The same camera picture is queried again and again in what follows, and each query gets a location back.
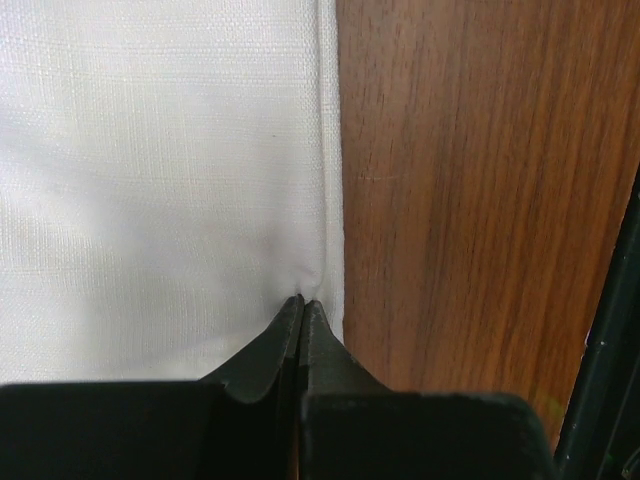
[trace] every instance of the black frame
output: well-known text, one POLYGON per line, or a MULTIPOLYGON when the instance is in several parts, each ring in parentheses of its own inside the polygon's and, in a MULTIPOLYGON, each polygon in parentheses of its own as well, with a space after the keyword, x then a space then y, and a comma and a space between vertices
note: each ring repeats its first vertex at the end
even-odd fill
POLYGON ((616 452, 630 454, 630 444, 640 446, 640 430, 629 431, 632 422, 640 421, 639 371, 640 173, 556 449, 563 480, 640 478, 637 470, 623 475, 625 460, 616 458, 616 452))

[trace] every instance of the brown wooden panel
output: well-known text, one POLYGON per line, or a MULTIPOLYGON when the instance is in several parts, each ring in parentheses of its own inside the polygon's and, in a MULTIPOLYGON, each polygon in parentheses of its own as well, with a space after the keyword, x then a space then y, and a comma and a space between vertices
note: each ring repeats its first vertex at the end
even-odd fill
POLYGON ((559 431, 640 158, 640 2, 338 0, 347 346, 559 431))

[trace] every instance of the clamp jaw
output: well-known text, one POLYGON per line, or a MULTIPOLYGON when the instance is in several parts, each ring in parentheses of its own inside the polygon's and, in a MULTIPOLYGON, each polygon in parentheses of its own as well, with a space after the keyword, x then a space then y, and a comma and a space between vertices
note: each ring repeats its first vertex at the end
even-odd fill
POLYGON ((556 477, 524 401, 395 393, 297 296, 197 381, 0 388, 0 478, 556 477))

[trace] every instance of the black plastic tool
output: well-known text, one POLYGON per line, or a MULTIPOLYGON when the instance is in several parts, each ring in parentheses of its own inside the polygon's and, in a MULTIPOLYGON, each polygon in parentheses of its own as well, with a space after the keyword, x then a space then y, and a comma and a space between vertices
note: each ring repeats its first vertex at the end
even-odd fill
POLYGON ((394 393, 284 304, 192 382, 0 388, 2 479, 555 478, 536 415, 510 395, 394 393))

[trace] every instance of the textured fabric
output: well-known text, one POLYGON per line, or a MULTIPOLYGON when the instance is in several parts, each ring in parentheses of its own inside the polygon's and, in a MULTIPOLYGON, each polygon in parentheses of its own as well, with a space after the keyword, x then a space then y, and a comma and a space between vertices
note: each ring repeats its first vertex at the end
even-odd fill
POLYGON ((0 382, 195 378, 296 292, 341 336, 333 0, 0 12, 0 382))

